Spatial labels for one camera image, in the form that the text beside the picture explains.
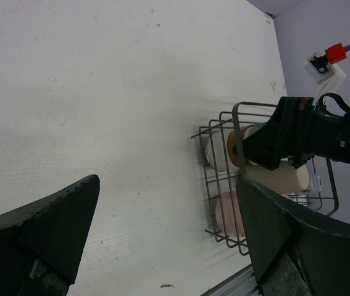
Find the pink hexagonal mug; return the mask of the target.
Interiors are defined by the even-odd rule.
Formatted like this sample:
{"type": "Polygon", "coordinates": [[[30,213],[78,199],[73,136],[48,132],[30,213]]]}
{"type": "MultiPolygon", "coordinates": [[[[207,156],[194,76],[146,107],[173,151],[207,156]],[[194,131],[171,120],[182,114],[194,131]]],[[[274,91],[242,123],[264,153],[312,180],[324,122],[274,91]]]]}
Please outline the pink hexagonal mug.
{"type": "Polygon", "coordinates": [[[221,193],[215,206],[219,229],[230,237],[246,237],[236,191],[221,193]]]}

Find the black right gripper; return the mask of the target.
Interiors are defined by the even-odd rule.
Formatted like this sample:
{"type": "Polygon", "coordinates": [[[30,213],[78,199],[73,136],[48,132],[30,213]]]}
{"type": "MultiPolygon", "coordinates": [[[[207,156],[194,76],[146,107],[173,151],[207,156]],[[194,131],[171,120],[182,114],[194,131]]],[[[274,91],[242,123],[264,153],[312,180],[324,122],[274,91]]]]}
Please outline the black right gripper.
{"type": "Polygon", "coordinates": [[[290,159],[295,168],[305,165],[312,158],[306,152],[306,141],[314,111],[311,97],[281,97],[273,113],[278,123],[243,128],[244,157],[268,170],[276,170],[280,158],[290,159]]]}

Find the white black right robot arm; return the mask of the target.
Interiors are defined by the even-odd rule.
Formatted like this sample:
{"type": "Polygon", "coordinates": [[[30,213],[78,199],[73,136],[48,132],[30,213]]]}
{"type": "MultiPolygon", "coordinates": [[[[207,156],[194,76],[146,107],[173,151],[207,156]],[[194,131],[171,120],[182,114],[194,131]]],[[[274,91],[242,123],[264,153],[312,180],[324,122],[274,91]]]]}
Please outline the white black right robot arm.
{"type": "Polygon", "coordinates": [[[288,158],[299,168],[315,156],[350,164],[350,106],[335,93],[281,97],[274,113],[242,141],[244,157],[268,170],[288,158]]]}

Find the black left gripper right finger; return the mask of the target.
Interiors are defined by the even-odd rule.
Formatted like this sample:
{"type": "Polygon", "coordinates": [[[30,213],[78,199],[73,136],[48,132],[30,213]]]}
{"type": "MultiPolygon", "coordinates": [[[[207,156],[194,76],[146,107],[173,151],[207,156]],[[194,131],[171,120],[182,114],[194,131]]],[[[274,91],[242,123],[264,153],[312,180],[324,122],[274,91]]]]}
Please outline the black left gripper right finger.
{"type": "Polygon", "coordinates": [[[239,176],[236,193],[262,295],[350,295],[350,224],[246,175],[239,176]]]}

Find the beige tall cup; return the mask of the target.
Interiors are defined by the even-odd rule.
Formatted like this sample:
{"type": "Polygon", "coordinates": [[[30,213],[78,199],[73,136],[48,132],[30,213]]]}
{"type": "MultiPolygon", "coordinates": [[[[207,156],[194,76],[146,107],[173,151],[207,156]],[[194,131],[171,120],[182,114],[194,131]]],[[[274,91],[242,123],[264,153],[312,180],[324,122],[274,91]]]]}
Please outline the beige tall cup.
{"type": "Polygon", "coordinates": [[[280,166],[273,171],[261,166],[249,166],[246,173],[250,178],[281,195],[301,192],[309,185],[307,167],[304,165],[295,168],[287,160],[281,161],[280,166]]]}

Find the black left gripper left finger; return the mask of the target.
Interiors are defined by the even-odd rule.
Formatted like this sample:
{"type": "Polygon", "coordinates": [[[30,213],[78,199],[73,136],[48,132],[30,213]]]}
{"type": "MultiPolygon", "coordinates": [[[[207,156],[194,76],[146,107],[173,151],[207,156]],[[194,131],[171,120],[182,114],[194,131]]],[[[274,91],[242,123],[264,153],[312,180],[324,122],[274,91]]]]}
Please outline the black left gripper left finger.
{"type": "Polygon", "coordinates": [[[0,215],[0,295],[67,295],[98,202],[98,175],[0,215]]]}

